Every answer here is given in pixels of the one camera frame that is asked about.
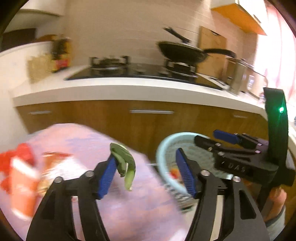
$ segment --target blue gripper pad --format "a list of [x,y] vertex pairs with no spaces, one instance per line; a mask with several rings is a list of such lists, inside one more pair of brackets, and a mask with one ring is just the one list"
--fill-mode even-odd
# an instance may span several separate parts
[[226,141],[226,142],[228,142],[230,144],[238,144],[239,143],[238,137],[236,135],[230,134],[228,132],[224,132],[224,131],[220,131],[220,130],[214,130],[213,131],[213,136],[216,139]]
[[116,170],[117,170],[117,165],[116,165],[115,157],[112,157],[108,161],[107,167],[101,179],[99,180],[98,195],[100,199],[102,199],[108,193],[109,187],[111,185],[111,182],[113,180]]
[[176,150],[176,163],[178,165],[187,192],[190,195],[195,196],[195,194],[197,193],[195,189],[195,179],[188,167],[186,157],[182,154],[182,152],[179,149]]

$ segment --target blue plastic basket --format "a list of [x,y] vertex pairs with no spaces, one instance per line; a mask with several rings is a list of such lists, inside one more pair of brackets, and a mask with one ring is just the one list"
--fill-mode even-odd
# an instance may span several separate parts
[[182,148],[189,159],[198,162],[202,169],[209,170],[215,176],[225,179],[231,179],[232,177],[231,174],[214,168],[213,154],[194,144],[194,137],[197,135],[209,139],[209,137],[197,133],[180,132],[165,138],[156,151],[156,162],[158,164],[160,175],[167,184],[184,196],[190,196],[190,194],[187,193],[184,185],[171,177],[169,172],[173,167],[178,168],[176,164],[176,150],[178,148]]

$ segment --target white countertop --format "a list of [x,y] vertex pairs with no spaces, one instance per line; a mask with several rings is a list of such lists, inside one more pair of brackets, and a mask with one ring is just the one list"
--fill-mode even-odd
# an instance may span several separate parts
[[[64,81],[87,68],[74,66],[30,84],[11,89],[14,106],[76,100],[145,100],[216,106],[258,113],[267,119],[264,104],[249,94],[169,80],[146,78],[91,78]],[[296,155],[296,131],[289,127],[289,148]]]

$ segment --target wok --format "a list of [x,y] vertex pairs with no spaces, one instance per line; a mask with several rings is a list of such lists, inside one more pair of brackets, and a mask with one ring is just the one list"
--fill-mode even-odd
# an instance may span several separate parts
[[203,62],[209,53],[217,53],[236,58],[236,54],[227,49],[199,49],[189,44],[190,40],[178,34],[172,28],[164,28],[167,32],[182,40],[182,43],[169,41],[158,42],[162,54],[172,62],[181,62],[189,65],[196,65]]

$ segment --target wooden cutting board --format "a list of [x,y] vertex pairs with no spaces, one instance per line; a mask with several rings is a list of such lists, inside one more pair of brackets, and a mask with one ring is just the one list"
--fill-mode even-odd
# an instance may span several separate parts
[[[226,49],[227,39],[205,27],[200,27],[198,48]],[[217,79],[222,79],[226,56],[222,54],[209,54],[205,61],[197,65],[197,72]]]

